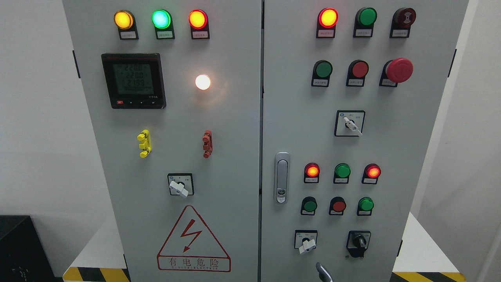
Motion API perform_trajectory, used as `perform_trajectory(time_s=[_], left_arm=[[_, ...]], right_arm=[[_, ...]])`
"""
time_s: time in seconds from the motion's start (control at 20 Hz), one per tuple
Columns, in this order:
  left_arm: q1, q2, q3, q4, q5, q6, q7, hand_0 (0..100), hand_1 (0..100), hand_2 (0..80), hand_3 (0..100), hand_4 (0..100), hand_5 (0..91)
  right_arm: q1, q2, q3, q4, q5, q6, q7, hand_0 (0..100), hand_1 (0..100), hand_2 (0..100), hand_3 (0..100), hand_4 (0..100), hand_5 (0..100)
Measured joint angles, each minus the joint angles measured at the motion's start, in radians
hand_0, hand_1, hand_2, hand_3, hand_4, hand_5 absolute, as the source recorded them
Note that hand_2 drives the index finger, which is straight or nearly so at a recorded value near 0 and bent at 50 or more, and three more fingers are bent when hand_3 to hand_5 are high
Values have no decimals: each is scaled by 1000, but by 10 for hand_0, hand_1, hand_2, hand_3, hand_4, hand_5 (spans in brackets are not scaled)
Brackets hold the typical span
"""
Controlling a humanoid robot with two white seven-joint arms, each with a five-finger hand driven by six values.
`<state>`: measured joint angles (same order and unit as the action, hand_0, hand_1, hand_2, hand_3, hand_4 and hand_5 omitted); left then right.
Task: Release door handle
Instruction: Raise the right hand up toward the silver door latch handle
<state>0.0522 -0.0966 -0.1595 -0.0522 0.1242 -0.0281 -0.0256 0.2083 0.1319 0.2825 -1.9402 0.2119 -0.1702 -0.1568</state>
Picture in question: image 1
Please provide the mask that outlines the grey robot hand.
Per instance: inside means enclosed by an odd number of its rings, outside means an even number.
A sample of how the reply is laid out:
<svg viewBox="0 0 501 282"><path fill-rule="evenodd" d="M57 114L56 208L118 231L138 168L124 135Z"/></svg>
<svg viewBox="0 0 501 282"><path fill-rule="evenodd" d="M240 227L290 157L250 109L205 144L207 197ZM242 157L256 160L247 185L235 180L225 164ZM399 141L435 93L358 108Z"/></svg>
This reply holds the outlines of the grey robot hand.
<svg viewBox="0 0 501 282"><path fill-rule="evenodd" d="M319 262L317 262L315 264L315 268L318 271L319 279L322 282L333 282L333 277L332 277L331 273L329 273L329 271L327 270L327 268L325 268L322 264L320 264Z"/></svg>

